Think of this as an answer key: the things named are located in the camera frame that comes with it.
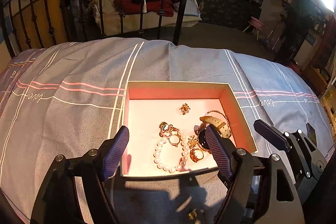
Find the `gold strap wrist watch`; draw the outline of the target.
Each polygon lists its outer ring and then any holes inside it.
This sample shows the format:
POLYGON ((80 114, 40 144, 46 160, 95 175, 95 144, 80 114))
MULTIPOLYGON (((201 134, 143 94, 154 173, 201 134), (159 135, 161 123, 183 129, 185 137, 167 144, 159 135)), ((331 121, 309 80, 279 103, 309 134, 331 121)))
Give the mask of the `gold strap wrist watch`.
POLYGON ((230 128, 230 125, 228 123, 228 119, 226 116, 224 116, 224 120, 221 120, 217 117, 205 115, 203 117, 200 117, 201 125, 197 129, 197 137, 198 137, 198 146, 203 151, 209 151, 209 146, 206 142, 206 128, 209 125, 213 125, 216 130, 219 132, 219 135, 222 138, 229 139, 232 135, 232 131, 230 128))

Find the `gold flower brooch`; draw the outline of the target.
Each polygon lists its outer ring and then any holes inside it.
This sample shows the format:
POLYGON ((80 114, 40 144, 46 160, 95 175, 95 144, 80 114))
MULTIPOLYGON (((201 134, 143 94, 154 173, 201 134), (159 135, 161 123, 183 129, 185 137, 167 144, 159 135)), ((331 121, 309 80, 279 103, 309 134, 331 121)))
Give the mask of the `gold flower brooch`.
POLYGON ((183 115, 186 115, 187 113, 190 112, 190 107, 187 103, 184 103, 180 108, 179 110, 181 110, 182 114, 183 115))

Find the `gold rings cluster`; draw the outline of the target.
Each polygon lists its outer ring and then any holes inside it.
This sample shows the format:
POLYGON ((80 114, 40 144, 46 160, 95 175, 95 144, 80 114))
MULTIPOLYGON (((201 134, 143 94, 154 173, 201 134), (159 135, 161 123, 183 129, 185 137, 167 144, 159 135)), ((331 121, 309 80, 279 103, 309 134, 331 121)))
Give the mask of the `gold rings cluster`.
POLYGON ((161 122, 159 124, 159 136, 163 144, 169 143, 174 147, 178 147, 182 141, 182 133, 180 129, 172 124, 161 122))

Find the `thin silver bangle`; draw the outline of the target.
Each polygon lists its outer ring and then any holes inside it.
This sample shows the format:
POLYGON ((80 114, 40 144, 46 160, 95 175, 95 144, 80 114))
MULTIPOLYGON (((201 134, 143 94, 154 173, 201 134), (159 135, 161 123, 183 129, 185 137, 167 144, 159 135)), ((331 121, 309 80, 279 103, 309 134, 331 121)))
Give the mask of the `thin silver bangle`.
POLYGON ((217 120, 221 120, 222 123, 225 123, 224 130, 226 132, 231 132, 230 122, 226 114, 224 114, 222 110, 209 110, 208 112, 206 112, 206 116, 212 116, 215 117, 217 120))

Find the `open grey pink-lined box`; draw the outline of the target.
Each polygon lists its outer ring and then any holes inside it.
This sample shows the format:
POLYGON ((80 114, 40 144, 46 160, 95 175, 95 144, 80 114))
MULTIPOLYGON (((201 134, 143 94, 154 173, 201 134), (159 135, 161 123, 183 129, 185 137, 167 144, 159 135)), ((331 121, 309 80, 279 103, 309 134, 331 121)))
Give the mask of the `open grey pink-lined box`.
POLYGON ((230 84, 169 81, 131 81, 127 85, 123 125, 129 129, 129 142, 121 160, 121 174, 128 178, 164 178, 177 174, 215 170, 212 155, 193 162, 188 154, 187 139, 201 124, 200 117, 209 110, 226 114, 232 143, 250 153, 257 151, 245 114, 230 84), (179 108, 187 103, 190 112, 179 108), (166 122, 180 129, 178 147, 163 144, 159 124, 166 122))

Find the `grey plaid bed sheet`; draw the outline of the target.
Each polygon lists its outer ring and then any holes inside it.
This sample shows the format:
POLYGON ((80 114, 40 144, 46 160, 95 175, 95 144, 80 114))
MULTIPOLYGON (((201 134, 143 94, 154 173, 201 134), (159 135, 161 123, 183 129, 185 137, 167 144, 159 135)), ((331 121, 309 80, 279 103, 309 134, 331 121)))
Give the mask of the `grey plaid bed sheet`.
POLYGON ((29 223, 56 155, 80 157, 129 129, 118 175, 107 181, 122 223, 185 223, 191 209, 214 219, 226 195, 208 153, 193 162, 159 136, 159 124, 194 134, 200 117, 228 121, 237 147, 277 152, 253 127, 316 131, 324 157, 333 131, 321 102, 290 68, 230 50, 163 40, 109 38, 26 50, 1 72, 1 194, 29 223))

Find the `pink small stool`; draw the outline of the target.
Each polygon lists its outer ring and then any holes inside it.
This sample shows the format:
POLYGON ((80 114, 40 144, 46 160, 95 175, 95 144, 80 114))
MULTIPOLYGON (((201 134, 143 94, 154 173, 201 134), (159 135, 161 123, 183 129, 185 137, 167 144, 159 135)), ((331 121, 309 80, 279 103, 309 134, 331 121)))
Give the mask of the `pink small stool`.
POLYGON ((243 30, 243 32, 246 32, 248 28, 253 27, 254 30, 256 30, 256 40, 259 40, 259 33, 264 27, 264 23, 261 22, 259 19, 256 19, 255 17, 251 16, 250 21, 248 22, 248 26, 243 30))

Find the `dark green covered counter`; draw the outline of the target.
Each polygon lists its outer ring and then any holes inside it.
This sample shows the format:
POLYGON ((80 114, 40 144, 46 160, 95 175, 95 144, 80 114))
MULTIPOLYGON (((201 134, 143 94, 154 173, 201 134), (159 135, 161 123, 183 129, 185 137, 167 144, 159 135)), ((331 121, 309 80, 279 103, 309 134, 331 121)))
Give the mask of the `dark green covered counter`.
POLYGON ((201 19, 209 23, 243 30, 252 17, 259 19, 261 8, 247 0, 197 0, 202 4, 201 19))

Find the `red cloth on chair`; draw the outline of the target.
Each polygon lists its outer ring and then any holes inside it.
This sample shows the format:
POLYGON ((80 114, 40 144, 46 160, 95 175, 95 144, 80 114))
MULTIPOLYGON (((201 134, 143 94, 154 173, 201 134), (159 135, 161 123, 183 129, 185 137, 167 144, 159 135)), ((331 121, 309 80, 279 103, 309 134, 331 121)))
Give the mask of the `red cloth on chair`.
MULTIPOLYGON (((144 8, 146 8, 146 12, 155 12, 158 15, 161 14, 161 1, 150 1, 141 5, 133 3, 131 0, 114 0, 113 4, 118 11, 123 11, 126 15, 140 14, 144 8)), ((163 16, 174 16, 173 3, 171 0, 163 1, 163 16)))

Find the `white wicker swing chair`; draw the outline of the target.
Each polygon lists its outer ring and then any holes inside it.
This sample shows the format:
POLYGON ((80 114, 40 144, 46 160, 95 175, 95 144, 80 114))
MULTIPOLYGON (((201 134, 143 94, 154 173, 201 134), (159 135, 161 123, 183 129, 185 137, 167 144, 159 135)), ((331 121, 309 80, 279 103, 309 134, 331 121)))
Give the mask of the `white wicker swing chair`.
MULTIPOLYGON (((174 27, 176 25, 180 0, 171 0, 174 9, 173 17, 163 16, 164 0, 145 0, 145 3, 150 1, 161 1, 160 15, 155 12, 146 12, 146 8, 144 8, 140 14, 126 15, 123 11, 118 11, 116 9, 113 1, 114 0, 90 0, 95 22, 99 28, 104 29, 107 36, 134 32, 140 29, 152 29, 157 28, 158 26, 174 27)), ((136 4, 141 4, 141 0, 131 1, 136 4)))

